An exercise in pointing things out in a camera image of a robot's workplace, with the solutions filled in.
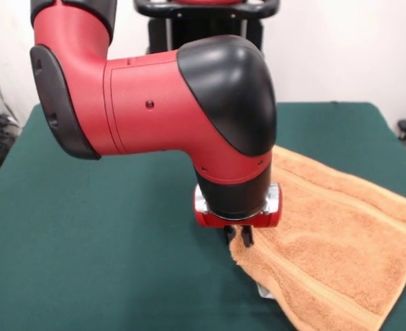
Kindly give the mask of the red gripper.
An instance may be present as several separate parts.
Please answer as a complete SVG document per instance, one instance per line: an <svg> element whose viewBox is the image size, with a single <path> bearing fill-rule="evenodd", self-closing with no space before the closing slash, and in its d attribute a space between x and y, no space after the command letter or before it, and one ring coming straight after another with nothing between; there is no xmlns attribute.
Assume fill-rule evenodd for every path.
<svg viewBox="0 0 406 331"><path fill-rule="evenodd" d="M197 185L194 190L194 214L197 223L206 228L223 228L223 235L226 245L229 245L236 236L233 225L244 225L241 227L241 238L246 248L254 245L253 230L255 228L274 228L281 218L283 195L279 185L271 185L264 200L264 207L251 217L242 219L225 219L215 215L208 207L200 187Z"/></svg>

